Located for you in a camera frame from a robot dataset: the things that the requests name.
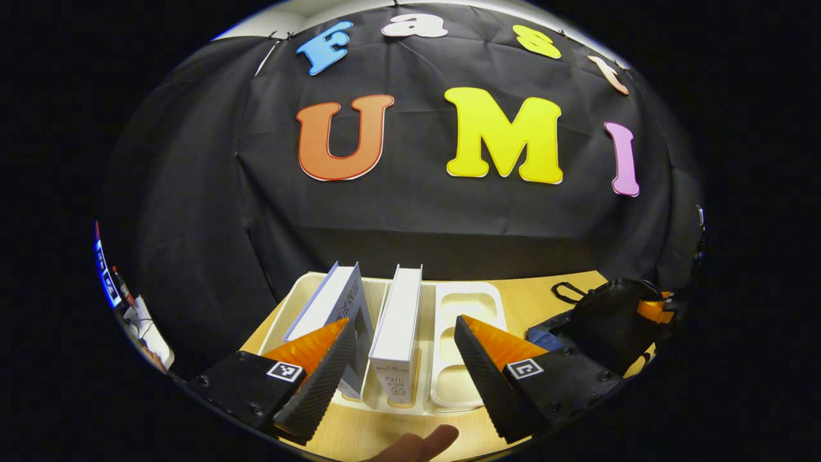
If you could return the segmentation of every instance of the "black fabric backdrop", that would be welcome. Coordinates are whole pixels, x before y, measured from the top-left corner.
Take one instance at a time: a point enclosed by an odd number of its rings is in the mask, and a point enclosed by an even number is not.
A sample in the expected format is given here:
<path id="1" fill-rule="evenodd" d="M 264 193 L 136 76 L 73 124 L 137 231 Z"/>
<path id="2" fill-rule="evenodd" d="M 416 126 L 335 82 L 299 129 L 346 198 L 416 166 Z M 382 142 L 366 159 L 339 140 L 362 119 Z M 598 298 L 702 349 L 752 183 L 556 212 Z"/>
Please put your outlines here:
<path id="1" fill-rule="evenodd" d="M 390 18 L 412 12 L 442 17 L 448 34 L 382 35 Z M 347 55 L 309 76 L 296 50 L 340 20 L 354 23 Z M 562 56 L 524 49 L 517 24 L 545 33 Z M 459 5 L 376 8 L 275 43 L 239 37 L 203 47 L 149 95 L 112 157 L 103 245 L 119 252 L 117 265 L 146 299 L 180 375 L 237 349 L 297 278 L 337 260 L 382 278 L 396 264 L 424 264 L 433 280 L 599 270 L 609 279 L 658 275 L 665 288 L 686 282 L 701 202 L 697 168 L 686 135 L 637 72 L 619 71 L 625 97 L 584 45 Z M 485 178 L 450 176 L 457 117 L 443 95 L 460 86 L 487 90 L 510 120 L 529 97 L 558 104 L 562 183 L 527 182 L 517 169 L 502 178 L 492 163 Z M 376 94 L 395 104 L 374 169 L 342 182 L 305 174 L 299 110 L 342 106 L 329 149 L 344 156 L 359 141 L 351 101 Z M 633 132 L 637 197 L 612 191 L 605 122 Z M 484 146 L 483 157 L 490 161 Z"/>

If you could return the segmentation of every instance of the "black textured gripper pad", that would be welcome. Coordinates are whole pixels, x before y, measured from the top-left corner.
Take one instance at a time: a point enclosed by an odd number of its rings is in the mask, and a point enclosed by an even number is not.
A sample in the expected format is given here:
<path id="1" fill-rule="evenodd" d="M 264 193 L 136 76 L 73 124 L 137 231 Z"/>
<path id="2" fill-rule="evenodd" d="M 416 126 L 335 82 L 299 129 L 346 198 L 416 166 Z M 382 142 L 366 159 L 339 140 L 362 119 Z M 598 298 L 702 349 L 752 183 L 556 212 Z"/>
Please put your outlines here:
<path id="1" fill-rule="evenodd" d="M 543 430 L 546 422 L 540 412 L 511 388 L 462 316 L 456 318 L 453 339 L 496 433 L 512 443 Z"/>
<path id="2" fill-rule="evenodd" d="M 301 445 L 314 437 L 355 347 L 354 323 L 348 322 L 302 388 L 274 414 L 280 437 Z"/>

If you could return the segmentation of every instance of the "yellow letter m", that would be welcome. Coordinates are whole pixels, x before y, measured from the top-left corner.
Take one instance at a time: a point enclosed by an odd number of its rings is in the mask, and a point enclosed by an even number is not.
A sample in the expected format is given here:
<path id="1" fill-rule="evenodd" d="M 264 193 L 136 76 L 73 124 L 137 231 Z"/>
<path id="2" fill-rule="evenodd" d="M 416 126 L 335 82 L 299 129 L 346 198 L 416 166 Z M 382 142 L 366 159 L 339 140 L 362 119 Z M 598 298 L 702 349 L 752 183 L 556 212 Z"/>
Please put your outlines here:
<path id="1" fill-rule="evenodd" d="M 500 175 L 510 175 L 527 145 L 525 162 L 519 175 L 530 182 L 559 184 L 556 121 L 562 110 L 553 101 L 528 98 L 522 103 L 513 123 L 507 119 L 493 97 L 479 88 L 459 87 L 445 92 L 445 99 L 456 105 L 458 142 L 456 158 L 447 163 L 454 177 L 481 178 L 488 174 L 482 160 L 482 140 Z"/>

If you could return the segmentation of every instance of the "letter u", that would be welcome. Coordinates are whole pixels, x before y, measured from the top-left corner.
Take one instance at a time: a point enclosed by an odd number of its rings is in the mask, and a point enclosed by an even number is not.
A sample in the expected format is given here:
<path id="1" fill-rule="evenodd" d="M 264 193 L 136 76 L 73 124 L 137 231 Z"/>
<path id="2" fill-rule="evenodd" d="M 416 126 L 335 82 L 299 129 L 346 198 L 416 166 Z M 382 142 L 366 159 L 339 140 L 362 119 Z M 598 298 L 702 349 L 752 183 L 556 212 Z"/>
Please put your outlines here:
<path id="1" fill-rule="evenodd" d="M 302 124 L 299 157 L 302 170 L 320 181 L 352 180 L 368 173 L 382 157 L 385 109 L 393 105 L 389 95 L 369 95 L 354 99 L 351 107 L 360 111 L 360 141 L 347 157 L 330 153 L 331 118 L 339 103 L 308 106 L 296 115 Z"/>

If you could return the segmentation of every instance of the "human hand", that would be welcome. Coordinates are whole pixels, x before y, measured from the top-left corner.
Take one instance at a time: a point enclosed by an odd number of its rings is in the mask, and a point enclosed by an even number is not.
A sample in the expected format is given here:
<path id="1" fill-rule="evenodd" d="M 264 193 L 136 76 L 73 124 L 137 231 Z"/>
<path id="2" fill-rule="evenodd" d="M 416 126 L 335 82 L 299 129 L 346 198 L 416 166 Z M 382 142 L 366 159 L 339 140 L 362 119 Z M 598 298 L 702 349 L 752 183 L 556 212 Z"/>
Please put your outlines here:
<path id="1" fill-rule="evenodd" d="M 362 462 L 429 462 L 450 447 L 458 436 L 456 427 L 444 424 L 424 439 L 413 433 L 405 433 L 397 442 Z"/>

